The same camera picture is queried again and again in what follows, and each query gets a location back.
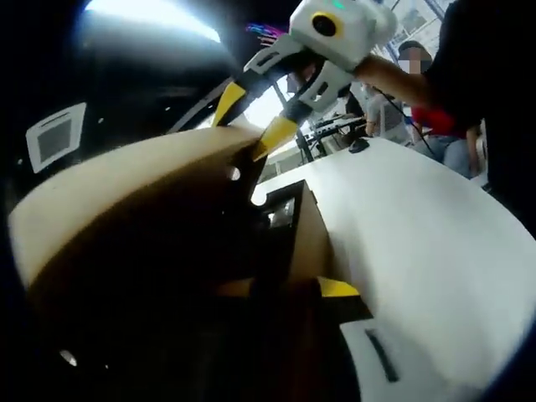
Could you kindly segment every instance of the black cable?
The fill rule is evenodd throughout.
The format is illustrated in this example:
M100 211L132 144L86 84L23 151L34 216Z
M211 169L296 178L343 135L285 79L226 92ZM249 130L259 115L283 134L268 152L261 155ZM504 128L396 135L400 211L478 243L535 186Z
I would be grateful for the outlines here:
M400 0L396 0L396 2L394 2L394 4L391 6L391 11L393 11L394 8L399 5L399 3L400 3Z
M400 112L400 114L406 118L407 116L405 115L404 111L402 111L402 109L400 109L382 90L380 90L379 88L375 88L376 91L378 91L380 94L382 94L384 96L384 98L391 104L394 106L394 108ZM415 124L413 124L413 121L410 121L410 124L414 127L414 129L417 131L417 134L419 134L419 137L422 141L425 142L425 145L426 147L428 148L428 151L430 151L430 153L432 154L432 156L437 160L438 157L436 155L435 152L432 151L432 148L430 148L430 145L428 145L428 142L426 142L425 140L425 136L422 135L422 132L420 132L420 130L417 128L417 126Z

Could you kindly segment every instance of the white table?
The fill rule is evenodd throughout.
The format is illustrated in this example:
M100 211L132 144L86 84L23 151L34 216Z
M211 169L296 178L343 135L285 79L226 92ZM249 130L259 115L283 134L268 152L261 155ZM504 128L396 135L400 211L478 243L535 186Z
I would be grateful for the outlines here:
M380 138L257 186L306 179L339 275L448 384L484 388L536 306L536 241L495 199L439 163Z

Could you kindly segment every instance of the cardboard panel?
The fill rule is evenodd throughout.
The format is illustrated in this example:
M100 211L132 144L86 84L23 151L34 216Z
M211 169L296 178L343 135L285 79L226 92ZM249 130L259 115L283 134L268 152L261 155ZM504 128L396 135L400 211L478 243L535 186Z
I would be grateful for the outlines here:
M9 216L24 283L32 283L63 246L125 197L164 178L180 178L194 165L223 179L230 159L258 136L234 127L184 131L116 149L53 176Z
M317 276L329 277L329 237L317 201L305 181L299 211L289 281L304 281Z

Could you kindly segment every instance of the beige curved panel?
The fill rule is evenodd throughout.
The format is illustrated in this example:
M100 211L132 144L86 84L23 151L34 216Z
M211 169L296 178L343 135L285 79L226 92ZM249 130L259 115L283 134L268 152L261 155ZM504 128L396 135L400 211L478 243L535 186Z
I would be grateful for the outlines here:
M129 194L205 159L223 167L259 136L235 127L182 131L116 149L53 176L9 216L24 284L29 286L75 235Z

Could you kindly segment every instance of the jeans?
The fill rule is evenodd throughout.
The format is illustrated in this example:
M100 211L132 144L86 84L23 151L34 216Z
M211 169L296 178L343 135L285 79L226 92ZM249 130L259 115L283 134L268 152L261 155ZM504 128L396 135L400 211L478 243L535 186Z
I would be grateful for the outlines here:
M426 142L434 154L430 152L422 140L412 148L418 153L443 163L453 171L460 173L464 178L472 178L467 140L454 136L428 136Z

